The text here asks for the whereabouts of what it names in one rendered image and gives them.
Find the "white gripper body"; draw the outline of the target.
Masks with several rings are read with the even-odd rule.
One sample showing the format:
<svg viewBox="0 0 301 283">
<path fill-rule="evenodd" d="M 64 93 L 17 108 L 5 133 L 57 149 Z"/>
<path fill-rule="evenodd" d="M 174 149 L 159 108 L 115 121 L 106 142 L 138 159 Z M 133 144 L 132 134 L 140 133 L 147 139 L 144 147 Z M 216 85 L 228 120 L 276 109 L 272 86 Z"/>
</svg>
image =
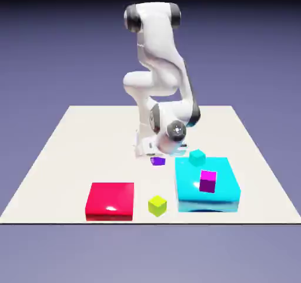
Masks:
<svg viewBox="0 0 301 283">
<path fill-rule="evenodd" d="M 155 156 L 155 155 L 156 155 L 156 149 L 149 143 L 138 144 L 135 146 L 136 157 Z"/>
</svg>

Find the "small teal cube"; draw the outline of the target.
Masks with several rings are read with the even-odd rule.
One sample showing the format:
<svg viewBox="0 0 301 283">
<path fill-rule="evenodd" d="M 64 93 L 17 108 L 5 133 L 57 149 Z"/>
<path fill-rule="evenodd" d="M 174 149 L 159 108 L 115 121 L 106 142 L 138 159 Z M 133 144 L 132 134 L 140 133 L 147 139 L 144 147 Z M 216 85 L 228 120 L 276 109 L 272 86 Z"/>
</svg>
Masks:
<svg viewBox="0 0 301 283">
<path fill-rule="evenodd" d="M 190 151 L 189 162 L 194 166 L 201 166 L 206 162 L 206 154 L 199 149 Z"/>
</svg>

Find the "small yellow-green cube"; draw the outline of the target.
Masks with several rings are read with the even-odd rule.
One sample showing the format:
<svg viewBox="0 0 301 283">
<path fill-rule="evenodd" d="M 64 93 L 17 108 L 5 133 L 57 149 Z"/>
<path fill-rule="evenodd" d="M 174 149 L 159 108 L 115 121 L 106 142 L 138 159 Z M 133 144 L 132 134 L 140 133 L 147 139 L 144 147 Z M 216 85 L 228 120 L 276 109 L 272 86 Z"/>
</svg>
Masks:
<svg viewBox="0 0 301 283">
<path fill-rule="evenodd" d="M 160 217 L 167 210 L 167 201 L 161 196 L 154 196 L 148 201 L 148 211 L 156 217 Z"/>
</svg>

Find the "small magenta cube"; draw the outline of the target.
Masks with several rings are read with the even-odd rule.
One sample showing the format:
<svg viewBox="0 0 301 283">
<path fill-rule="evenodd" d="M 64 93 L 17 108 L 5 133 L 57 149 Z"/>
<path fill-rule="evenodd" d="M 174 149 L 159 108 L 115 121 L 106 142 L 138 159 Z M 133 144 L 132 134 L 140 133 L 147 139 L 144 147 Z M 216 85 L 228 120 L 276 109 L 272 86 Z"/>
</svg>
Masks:
<svg viewBox="0 0 301 283">
<path fill-rule="evenodd" d="M 206 193 L 214 193 L 216 186 L 217 172 L 201 170 L 199 191 Z"/>
</svg>

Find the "large cyan box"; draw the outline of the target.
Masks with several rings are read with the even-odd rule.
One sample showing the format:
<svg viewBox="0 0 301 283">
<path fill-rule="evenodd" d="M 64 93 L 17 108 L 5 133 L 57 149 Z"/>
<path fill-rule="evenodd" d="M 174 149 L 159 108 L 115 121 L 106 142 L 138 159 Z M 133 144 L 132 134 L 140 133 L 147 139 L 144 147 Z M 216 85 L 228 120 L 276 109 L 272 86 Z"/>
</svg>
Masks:
<svg viewBox="0 0 301 283">
<path fill-rule="evenodd" d="M 215 192 L 200 191 L 202 171 L 216 173 Z M 187 157 L 175 159 L 175 182 L 180 212 L 237 212 L 240 187 L 226 157 L 208 157 L 194 166 Z"/>
</svg>

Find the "large red box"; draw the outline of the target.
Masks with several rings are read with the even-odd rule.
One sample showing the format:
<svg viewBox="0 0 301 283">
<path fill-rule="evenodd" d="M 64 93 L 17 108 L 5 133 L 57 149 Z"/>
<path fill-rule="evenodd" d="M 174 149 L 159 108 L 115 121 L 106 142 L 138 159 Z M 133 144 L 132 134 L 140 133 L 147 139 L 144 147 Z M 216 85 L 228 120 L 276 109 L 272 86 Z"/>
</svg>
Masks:
<svg viewBox="0 0 301 283">
<path fill-rule="evenodd" d="M 87 221 L 132 221 L 134 183 L 92 183 L 85 206 Z"/>
</svg>

